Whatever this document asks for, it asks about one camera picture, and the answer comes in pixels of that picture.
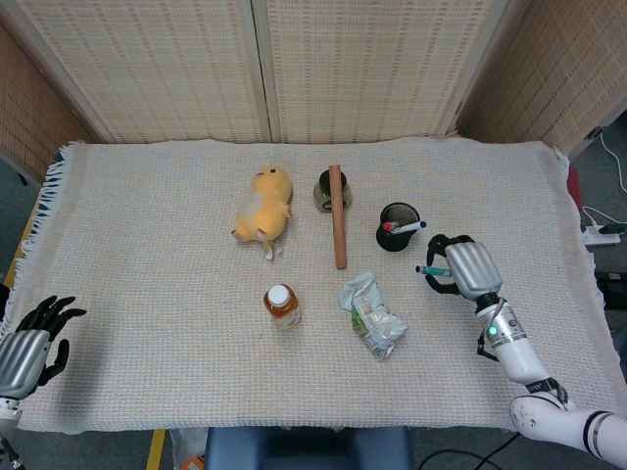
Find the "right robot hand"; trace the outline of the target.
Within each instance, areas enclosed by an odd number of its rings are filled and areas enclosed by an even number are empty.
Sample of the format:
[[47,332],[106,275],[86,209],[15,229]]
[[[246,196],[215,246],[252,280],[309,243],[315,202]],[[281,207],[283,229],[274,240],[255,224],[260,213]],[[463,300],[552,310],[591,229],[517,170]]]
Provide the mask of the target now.
[[445,259],[453,283],[441,284],[433,274],[425,274],[427,284],[443,295],[461,295],[478,303],[482,297],[496,297],[503,279],[485,246],[468,235],[448,237],[438,234],[427,245],[426,266],[432,267],[435,256]]

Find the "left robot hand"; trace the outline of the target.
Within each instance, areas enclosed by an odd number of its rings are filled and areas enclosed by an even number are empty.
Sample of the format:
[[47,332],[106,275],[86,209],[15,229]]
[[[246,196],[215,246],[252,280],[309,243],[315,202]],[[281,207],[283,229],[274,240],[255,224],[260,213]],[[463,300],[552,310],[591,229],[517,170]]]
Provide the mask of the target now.
[[70,342],[62,339],[51,365],[51,347],[67,323],[87,313],[71,307],[75,297],[52,296],[29,312],[1,341],[1,399],[23,400],[62,373],[70,356]]

